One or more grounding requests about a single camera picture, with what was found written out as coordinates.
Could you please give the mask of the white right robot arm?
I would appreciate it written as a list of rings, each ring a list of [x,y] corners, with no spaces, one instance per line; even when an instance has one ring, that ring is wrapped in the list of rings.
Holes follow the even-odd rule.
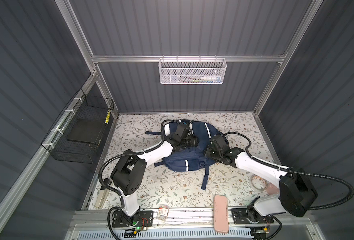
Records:
[[[242,215],[251,223],[273,214],[289,213],[303,217],[318,194],[306,175],[288,173],[288,167],[271,164],[252,156],[247,147],[230,148],[226,136],[217,134],[209,139],[205,156],[234,168],[248,171],[267,182],[267,195],[251,201]]]

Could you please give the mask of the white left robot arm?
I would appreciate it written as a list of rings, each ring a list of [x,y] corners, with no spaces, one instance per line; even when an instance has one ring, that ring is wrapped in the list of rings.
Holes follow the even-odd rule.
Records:
[[[166,120],[161,123],[161,141],[158,144],[139,152],[126,150],[110,175],[120,193],[122,212],[128,217],[139,214],[136,191],[147,167],[198,143],[192,123]]]

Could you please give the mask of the navy blue student backpack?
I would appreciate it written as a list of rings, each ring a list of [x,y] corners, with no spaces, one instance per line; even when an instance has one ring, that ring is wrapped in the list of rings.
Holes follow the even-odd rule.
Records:
[[[198,138],[198,144],[196,146],[181,149],[178,152],[171,154],[169,157],[163,158],[161,162],[155,163],[154,165],[156,167],[164,165],[174,172],[188,172],[205,169],[201,189],[206,190],[210,166],[215,164],[215,160],[206,157],[205,151],[210,144],[210,139],[222,132],[206,122],[190,120],[181,120],[180,122],[190,126],[193,134]]]

